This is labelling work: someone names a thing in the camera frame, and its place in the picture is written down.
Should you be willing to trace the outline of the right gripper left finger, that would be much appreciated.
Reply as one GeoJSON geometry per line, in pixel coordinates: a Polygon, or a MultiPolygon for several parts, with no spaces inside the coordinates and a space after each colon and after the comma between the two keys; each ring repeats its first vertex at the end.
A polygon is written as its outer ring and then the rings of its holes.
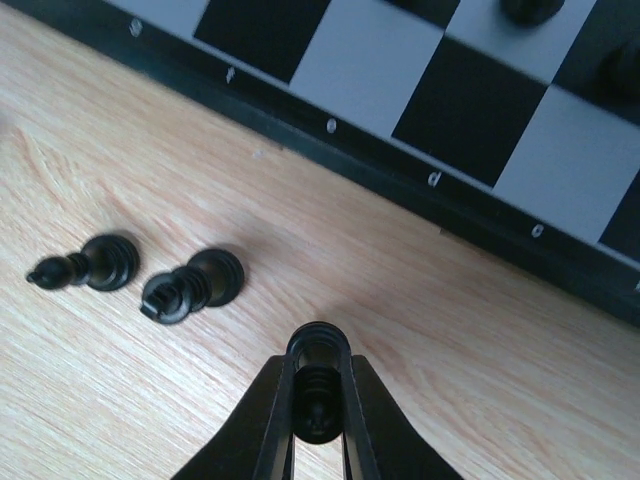
{"type": "Polygon", "coordinates": [[[290,479],[293,476],[293,360],[273,356],[228,419],[176,479],[290,479]]]}

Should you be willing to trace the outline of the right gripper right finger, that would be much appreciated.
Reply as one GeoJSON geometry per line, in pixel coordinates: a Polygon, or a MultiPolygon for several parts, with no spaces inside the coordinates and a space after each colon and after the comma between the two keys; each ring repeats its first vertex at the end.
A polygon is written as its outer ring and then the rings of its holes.
{"type": "Polygon", "coordinates": [[[458,479],[460,474],[411,425],[370,362],[342,365],[346,479],[458,479]]]}

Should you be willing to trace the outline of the black chess piece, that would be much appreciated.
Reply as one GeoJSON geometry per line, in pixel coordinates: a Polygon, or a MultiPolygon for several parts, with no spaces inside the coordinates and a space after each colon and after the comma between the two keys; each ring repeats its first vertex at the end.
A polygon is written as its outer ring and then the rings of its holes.
{"type": "Polygon", "coordinates": [[[245,283],[239,258],[225,249],[196,253],[185,265],[154,275],[144,285],[140,312],[162,325],[174,325],[203,308],[232,302],[245,283]]]}
{"type": "Polygon", "coordinates": [[[128,285],[139,267],[140,255],[131,240],[104,234],[91,238],[78,252],[41,260],[26,280],[49,291],[86,285],[95,291],[112,292],[128,285]]]}
{"type": "Polygon", "coordinates": [[[293,360],[293,433],[322,445],[343,432],[342,371],[351,349],[335,325],[314,321],[291,336],[286,353],[293,360]]]}

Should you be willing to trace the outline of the black pawn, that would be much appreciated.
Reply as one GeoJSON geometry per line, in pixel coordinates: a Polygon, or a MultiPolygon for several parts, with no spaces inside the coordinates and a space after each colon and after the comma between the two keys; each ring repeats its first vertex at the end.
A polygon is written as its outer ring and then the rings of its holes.
{"type": "Polygon", "coordinates": [[[564,6],[564,0],[500,0],[502,13],[514,24],[524,27],[539,26],[564,6]]]}
{"type": "Polygon", "coordinates": [[[634,37],[611,52],[600,68],[601,82],[612,93],[639,100],[639,38],[634,37]]]}

